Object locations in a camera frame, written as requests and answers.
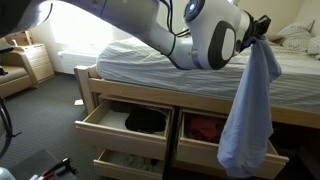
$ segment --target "white bed sheet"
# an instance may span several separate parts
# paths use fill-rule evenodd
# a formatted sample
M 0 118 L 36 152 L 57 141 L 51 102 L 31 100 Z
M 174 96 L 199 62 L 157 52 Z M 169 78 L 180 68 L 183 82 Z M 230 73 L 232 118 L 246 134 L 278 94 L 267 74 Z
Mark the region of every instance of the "white bed sheet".
M 320 112 L 320 61 L 280 46 L 272 49 L 282 75 L 271 84 L 271 104 Z M 97 59 L 97 71 L 106 80 L 233 99 L 249 56 L 250 48 L 221 70 L 182 71 L 132 38 L 109 44 Z

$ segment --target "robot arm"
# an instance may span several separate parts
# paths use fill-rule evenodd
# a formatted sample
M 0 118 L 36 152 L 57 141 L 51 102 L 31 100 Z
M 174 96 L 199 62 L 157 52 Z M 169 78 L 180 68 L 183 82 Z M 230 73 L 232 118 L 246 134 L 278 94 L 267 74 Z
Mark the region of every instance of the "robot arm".
M 50 14 L 46 0 L 0 0 L 0 37 L 30 29 Z M 221 69 L 249 37 L 266 32 L 262 23 L 227 0 L 190 0 L 184 21 L 191 37 L 178 38 L 156 21 L 159 0 L 62 0 L 124 30 L 166 55 L 179 69 Z

